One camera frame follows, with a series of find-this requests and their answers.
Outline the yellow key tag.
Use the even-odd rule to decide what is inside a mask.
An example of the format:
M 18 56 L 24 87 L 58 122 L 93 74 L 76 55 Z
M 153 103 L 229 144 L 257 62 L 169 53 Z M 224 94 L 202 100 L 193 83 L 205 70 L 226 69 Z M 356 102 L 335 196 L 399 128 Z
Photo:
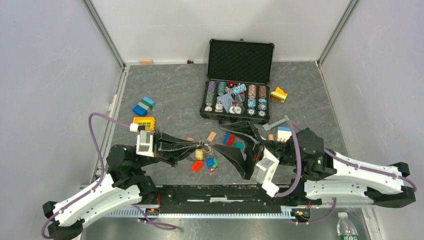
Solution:
M 194 152 L 194 157 L 197 161 L 203 161 L 204 160 L 204 151 L 200 148 L 196 149 Z

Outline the green key tag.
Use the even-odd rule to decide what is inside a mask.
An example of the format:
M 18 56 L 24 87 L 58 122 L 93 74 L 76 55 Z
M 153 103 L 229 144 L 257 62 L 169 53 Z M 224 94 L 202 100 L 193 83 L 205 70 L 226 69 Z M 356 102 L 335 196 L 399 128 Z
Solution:
M 218 161 L 214 159 L 212 168 L 216 169 L 218 167 Z

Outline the blue key tag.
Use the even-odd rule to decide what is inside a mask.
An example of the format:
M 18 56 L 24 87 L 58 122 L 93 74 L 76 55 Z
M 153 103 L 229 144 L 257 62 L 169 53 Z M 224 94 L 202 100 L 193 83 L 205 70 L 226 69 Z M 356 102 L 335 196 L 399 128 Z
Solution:
M 214 157 L 209 157 L 206 159 L 206 166 L 208 168 L 213 168 L 215 165 L 215 158 Z

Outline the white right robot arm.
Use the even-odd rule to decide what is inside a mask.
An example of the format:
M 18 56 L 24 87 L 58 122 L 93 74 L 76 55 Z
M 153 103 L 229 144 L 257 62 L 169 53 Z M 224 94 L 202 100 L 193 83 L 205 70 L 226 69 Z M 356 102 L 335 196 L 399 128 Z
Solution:
M 310 128 L 289 121 L 288 139 L 267 140 L 249 121 L 220 124 L 239 137 L 244 150 L 215 144 L 245 180 L 254 179 L 271 198 L 295 204 L 325 198 L 364 199 L 384 208 L 403 208 L 416 201 L 417 186 L 409 180 L 409 165 L 376 165 L 326 148 Z

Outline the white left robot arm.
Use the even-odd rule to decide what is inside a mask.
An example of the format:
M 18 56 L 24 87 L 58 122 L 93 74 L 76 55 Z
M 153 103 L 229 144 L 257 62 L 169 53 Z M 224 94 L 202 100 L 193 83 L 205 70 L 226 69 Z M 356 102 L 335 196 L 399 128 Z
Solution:
M 201 141 L 188 141 L 169 134 L 139 130 L 135 145 L 116 144 L 109 150 L 108 169 L 92 184 L 74 196 L 48 201 L 43 207 L 47 222 L 45 239 L 72 240 L 103 216 L 133 204 L 151 204 L 159 196 L 152 178 L 142 169 L 163 162 L 178 162 L 202 147 Z

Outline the blue red brick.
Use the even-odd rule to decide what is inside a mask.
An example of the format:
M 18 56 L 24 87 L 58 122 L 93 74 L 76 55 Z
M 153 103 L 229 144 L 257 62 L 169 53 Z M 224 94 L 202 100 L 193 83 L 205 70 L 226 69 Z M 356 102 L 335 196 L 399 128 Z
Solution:
M 232 133 L 227 132 L 227 133 L 225 134 L 225 136 L 224 136 L 223 140 L 222 140 L 222 143 L 223 143 L 225 146 L 232 147 L 232 146 L 233 146 L 233 144 L 234 144 L 234 140 L 235 140 L 235 136 L 234 136 Z

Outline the grey plastic bolt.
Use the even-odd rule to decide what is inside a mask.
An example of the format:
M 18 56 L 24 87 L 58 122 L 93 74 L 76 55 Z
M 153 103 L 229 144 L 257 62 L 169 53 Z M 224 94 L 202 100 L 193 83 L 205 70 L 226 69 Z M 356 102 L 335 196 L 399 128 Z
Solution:
M 284 118 L 282 118 L 282 119 L 280 119 L 280 120 L 278 120 L 278 121 L 275 121 L 275 122 L 273 122 L 273 123 L 266 123 L 266 124 L 263 124 L 263 125 L 261 126 L 261 129 L 262 129 L 264 132 L 268 132 L 268 131 L 270 131 L 271 129 L 273 129 L 273 128 L 277 127 L 277 126 L 279 126 L 279 125 L 281 125 L 281 124 L 284 124 L 284 123 L 288 122 L 289 120 L 290 120 L 290 119 L 289 119 L 289 117 L 288 117 L 287 115 L 285 115 L 285 116 L 284 116 Z

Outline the yellow window brick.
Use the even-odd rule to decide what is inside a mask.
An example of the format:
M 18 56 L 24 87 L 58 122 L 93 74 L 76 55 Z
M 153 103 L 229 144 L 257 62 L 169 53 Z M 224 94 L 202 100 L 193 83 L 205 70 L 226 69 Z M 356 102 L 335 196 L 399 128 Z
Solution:
M 152 116 L 134 117 L 132 123 L 144 126 L 146 131 L 154 131 L 156 128 L 156 119 Z

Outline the orange flat block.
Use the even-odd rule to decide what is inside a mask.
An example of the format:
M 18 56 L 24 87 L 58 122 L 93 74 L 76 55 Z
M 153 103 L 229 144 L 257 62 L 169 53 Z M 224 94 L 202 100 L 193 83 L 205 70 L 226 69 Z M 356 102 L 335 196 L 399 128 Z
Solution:
M 216 136 L 217 136 L 217 133 L 214 131 L 211 131 L 206 140 L 209 142 L 213 142 Z

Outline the blue white brick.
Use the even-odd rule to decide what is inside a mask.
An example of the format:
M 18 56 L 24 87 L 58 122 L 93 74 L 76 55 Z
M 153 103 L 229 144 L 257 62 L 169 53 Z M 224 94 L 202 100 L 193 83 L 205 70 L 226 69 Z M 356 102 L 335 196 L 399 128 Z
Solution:
M 278 126 L 276 132 L 276 139 L 279 142 L 285 143 L 292 136 L 290 127 Z

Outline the blue grey green brick stack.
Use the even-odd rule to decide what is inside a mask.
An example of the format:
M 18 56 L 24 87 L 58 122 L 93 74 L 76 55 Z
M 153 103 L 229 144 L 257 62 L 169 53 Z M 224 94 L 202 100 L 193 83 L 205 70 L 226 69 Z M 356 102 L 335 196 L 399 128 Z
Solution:
M 134 114 L 139 117 L 146 117 L 155 107 L 156 102 L 147 96 L 144 96 L 141 101 L 132 109 Z

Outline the yellow orange brick pile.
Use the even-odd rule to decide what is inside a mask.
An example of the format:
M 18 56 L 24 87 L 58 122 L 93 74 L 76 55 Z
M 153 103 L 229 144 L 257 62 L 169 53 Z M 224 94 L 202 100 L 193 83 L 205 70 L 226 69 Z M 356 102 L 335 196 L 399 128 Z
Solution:
M 280 103 L 284 103 L 287 96 L 288 94 L 280 87 L 276 87 L 276 89 L 270 93 L 270 99 Z

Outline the black poker chip case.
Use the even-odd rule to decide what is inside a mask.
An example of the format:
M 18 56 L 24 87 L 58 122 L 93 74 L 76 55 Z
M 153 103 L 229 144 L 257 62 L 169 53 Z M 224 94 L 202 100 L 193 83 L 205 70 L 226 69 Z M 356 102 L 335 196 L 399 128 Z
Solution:
M 271 42 L 211 39 L 200 116 L 267 124 L 274 50 Z

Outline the wooden block on ledge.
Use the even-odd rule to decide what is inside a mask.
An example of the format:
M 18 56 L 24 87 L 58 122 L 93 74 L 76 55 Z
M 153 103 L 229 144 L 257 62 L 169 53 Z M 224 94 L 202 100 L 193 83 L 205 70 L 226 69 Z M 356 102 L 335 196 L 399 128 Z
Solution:
M 152 59 L 140 59 L 139 63 L 141 65 L 153 65 L 154 61 Z

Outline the plastic water bottle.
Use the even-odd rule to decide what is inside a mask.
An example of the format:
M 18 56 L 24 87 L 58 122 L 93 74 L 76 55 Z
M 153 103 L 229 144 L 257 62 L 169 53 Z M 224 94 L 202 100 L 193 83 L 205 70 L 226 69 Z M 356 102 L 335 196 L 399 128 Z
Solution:
M 339 240 L 358 240 L 359 235 L 355 225 L 348 218 L 347 212 L 339 212 L 337 234 Z

